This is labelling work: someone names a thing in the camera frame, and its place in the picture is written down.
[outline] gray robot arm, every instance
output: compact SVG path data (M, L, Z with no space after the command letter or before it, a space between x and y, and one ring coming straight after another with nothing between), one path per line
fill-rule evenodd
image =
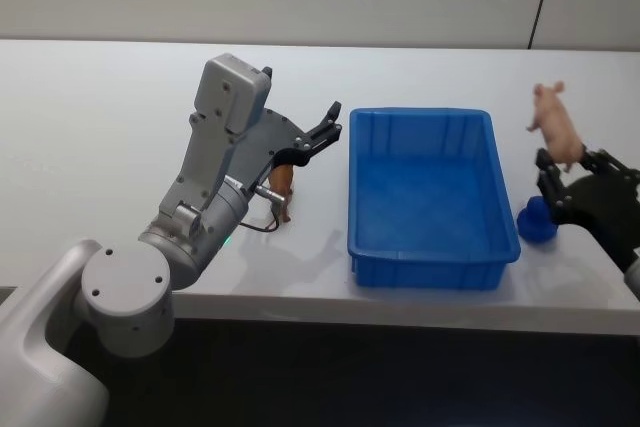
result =
M108 393L61 352L80 320L107 350L141 357L173 332L171 292L193 284L282 164L306 165L337 141L340 104L303 132L264 104L271 69L225 54L207 62L185 159L139 241L84 241L0 306L0 425L98 425Z

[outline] toy pig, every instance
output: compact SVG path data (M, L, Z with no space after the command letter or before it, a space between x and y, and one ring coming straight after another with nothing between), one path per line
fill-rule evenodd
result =
M533 132L540 128L549 155L556 164L565 164L565 172L569 172L575 162L580 162L584 154L584 145L567 110L558 98L557 94L563 91L562 81L556 82L552 88L536 84L533 88L533 122L527 130Z
M272 207L273 212L279 211L279 217L282 222L289 222L289 203L291 202L291 196L293 195L293 189L291 183L293 182L293 165L281 165L276 167L269 174L269 186L275 193L280 194L286 200L281 209L275 209Z

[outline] white table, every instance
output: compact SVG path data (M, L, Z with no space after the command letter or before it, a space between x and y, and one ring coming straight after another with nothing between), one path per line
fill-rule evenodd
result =
M75 239L137 238L178 172L204 62L223 52L274 69L271 107L310 128L334 100L451 106L493 118L512 211L537 194L536 82L563 79L578 131L640 166L640 54L0 41L0 286L25 285ZM522 244L495 292L371 290L346 249L348 129L295 173L293 221L233 234L180 317L640 334L640 303L591 237L562 227ZM579 174L580 168L574 169ZM255 198L247 219L267 219Z

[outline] blue tray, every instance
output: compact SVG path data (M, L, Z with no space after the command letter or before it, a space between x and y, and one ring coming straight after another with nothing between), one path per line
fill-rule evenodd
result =
M357 109L349 156L359 285L490 290L520 256L486 112Z

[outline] cable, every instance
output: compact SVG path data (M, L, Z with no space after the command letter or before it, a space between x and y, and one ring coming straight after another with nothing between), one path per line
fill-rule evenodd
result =
M251 225L251 224L245 224L244 222L240 222L240 225L242 227L246 227L247 229L251 229L251 230L255 230L257 232L263 232L265 234L269 234L271 232L275 232L276 230L278 230L278 227L280 227L280 219L278 219L278 216L276 214L273 214L273 222L271 222L269 225L267 225L266 227L256 227L255 225Z

